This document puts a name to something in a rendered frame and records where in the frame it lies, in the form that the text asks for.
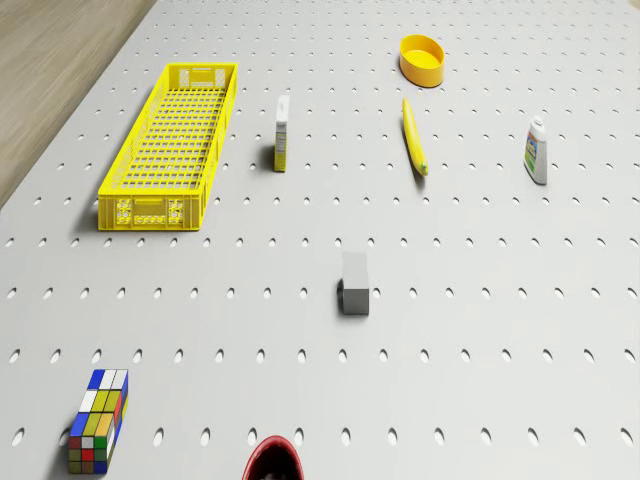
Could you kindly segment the grey cube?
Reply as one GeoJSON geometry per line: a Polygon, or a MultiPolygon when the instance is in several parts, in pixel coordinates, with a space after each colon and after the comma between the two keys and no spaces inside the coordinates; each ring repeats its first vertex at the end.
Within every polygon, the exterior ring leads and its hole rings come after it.
{"type": "Polygon", "coordinates": [[[343,254],[342,304],[345,315],[369,314],[369,277],[365,253],[343,254]]]}

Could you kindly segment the banana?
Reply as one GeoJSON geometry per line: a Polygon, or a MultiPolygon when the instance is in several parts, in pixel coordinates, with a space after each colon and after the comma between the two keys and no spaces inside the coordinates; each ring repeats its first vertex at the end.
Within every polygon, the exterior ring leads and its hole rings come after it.
{"type": "Polygon", "coordinates": [[[403,128],[407,148],[414,169],[421,175],[428,175],[428,162],[422,147],[414,114],[407,98],[402,100],[403,128]]]}

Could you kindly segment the yellow basket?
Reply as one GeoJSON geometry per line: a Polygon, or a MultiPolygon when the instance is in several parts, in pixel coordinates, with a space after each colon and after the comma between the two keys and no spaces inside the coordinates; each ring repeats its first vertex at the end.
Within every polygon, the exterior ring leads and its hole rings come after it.
{"type": "Polygon", "coordinates": [[[236,93],[234,63],[167,64],[99,188],[99,229],[199,230],[236,93]]]}

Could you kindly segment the yellow bowl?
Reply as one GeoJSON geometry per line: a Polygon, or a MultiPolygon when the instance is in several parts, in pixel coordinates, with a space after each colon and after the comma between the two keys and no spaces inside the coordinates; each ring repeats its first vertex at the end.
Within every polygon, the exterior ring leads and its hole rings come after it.
{"type": "Polygon", "coordinates": [[[440,85],[444,80],[444,61],[442,47],[430,37],[413,34],[401,40],[401,72],[418,86],[433,88],[440,85]]]}

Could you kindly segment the small white bottle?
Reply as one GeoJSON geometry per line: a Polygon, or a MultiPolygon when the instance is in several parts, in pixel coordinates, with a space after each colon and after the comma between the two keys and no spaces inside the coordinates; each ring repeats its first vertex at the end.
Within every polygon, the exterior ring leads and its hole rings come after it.
{"type": "Polygon", "coordinates": [[[547,184],[547,139],[543,119],[535,115],[529,125],[525,145],[524,166],[538,185],[547,184]]]}

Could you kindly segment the puzzle cube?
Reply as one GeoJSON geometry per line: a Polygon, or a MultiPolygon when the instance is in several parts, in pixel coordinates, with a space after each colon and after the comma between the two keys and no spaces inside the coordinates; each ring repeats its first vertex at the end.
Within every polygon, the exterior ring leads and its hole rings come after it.
{"type": "Polygon", "coordinates": [[[106,474],[128,405],[127,369],[93,371],[68,442],[71,474],[106,474]]]}

